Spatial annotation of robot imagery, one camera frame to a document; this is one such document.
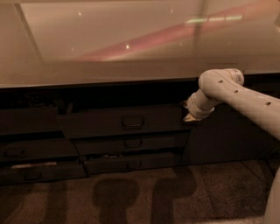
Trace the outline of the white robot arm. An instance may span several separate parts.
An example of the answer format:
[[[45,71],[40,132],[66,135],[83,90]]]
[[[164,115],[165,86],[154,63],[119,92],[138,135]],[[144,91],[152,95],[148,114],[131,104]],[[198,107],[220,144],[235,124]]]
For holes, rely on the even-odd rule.
[[[214,108],[226,103],[252,123],[280,140],[280,100],[246,88],[243,73],[236,68],[211,69],[199,77],[199,90],[183,106],[185,123],[207,118]]]

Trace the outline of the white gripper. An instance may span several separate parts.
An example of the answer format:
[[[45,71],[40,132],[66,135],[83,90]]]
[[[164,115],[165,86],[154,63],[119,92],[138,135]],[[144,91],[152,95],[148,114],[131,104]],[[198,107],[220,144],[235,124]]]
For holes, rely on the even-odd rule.
[[[207,118],[220,103],[220,101],[207,97],[199,89],[187,101],[181,102],[182,107],[188,110],[188,114],[183,118],[183,121],[189,123]]]

